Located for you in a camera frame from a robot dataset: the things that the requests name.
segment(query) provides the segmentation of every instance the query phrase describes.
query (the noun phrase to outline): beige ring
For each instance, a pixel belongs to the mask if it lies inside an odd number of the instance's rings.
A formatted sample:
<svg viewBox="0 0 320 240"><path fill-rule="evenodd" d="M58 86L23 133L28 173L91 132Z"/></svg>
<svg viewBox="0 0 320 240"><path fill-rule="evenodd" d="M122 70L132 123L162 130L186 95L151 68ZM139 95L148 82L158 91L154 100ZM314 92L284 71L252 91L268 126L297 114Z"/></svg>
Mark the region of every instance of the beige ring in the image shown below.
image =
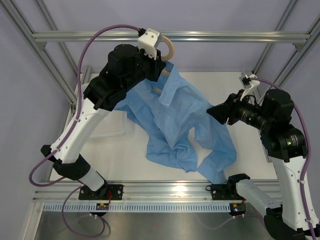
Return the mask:
<svg viewBox="0 0 320 240"><path fill-rule="evenodd" d="M161 56L161 60L162 61L169 61L170 59L172 59L172 57L175 54L175 46L172 43L172 41L166 36L162 36L161 42L165 43L169 48L169 53L165 56Z"/></svg>

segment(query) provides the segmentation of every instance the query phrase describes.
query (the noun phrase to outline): reflective floor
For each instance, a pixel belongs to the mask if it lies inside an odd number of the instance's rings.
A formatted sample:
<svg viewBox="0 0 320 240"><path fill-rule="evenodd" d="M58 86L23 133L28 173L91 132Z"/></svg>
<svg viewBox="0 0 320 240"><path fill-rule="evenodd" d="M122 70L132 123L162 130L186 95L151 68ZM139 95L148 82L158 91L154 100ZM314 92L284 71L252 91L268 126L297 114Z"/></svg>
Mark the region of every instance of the reflective floor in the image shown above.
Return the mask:
<svg viewBox="0 0 320 240"><path fill-rule="evenodd" d="M102 229L93 217L74 221L83 213L66 213L71 227L87 235ZM212 230L231 216L227 213L107 213L109 223L98 240L271 240L267 231L255 217L233 219L223 227ZM43 212L36 240L78 240L66 229L60 212Z"/></svg>

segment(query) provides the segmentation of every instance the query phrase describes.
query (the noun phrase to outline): robotic arm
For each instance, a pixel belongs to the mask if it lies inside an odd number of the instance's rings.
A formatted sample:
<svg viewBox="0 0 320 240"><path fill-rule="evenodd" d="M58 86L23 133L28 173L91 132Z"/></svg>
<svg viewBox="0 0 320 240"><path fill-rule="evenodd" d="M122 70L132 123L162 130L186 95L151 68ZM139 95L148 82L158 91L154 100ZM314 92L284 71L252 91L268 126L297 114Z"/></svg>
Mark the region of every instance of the robotic arm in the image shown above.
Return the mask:
<svg viewBox="0 0 320 240"><path fill-rule="evenodd" d="M166 64L156 49L162 35L152 29L139 33L138 46L121 44L108 54L108 63L99 76L91 80L82 97L81 115L63 146L49 159L55 171L68 179L78 180L89 187L91 196L102 198L107 191L106 180L81 156L80 151L96 126L126 98L135 85L148 79L158 81ZM52 144L44 145L41 152L48 156L57 149L75 119L70 121L61 136Z"/></svg>
<svg viewBox="0 0 320 240"><path fill-rule="evenodd" d="M256 80L242 79L246 90L232 93L227 100L207 110L220 124L233 125L242 121L260 130L261 142L272 159L279 180L282 204L255 186L246 174L229 177L228 194L243 197L263 216L269 234L276 240L300 240L310 236L309 223L303 207L300 175L307 156L303 133L290 124L294 102L290 95L279 89L266 92L262 105L249 102L249 93L259 85ZM319 219L312 205L308 179L304 190L307 206L311 210L311 224L315 235L320 235Z"/></svg>

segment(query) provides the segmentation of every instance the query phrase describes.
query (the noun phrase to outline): blue shirt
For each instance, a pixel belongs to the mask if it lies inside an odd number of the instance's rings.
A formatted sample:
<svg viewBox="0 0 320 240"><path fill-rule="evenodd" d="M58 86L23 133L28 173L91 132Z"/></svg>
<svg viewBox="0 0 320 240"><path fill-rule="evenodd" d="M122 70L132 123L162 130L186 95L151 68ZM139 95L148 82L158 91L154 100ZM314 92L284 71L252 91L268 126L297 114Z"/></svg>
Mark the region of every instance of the blue shirt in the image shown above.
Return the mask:
<svg viewBox="0 0 320 240"><path fill-rule="evenodd" d="M186 172L198 171L212 183L224 182L223 170L237 158L226 126L207 114L212 105L179 75L172 63L167 62L165 69L170 72L169 77L162 74L158 82L140 82L115 110L126 111L130 120L146 130L146 157L150 161ZM197 153L188 141L191 128L194 140L202 148L212 149L198 168Z"/></svg>

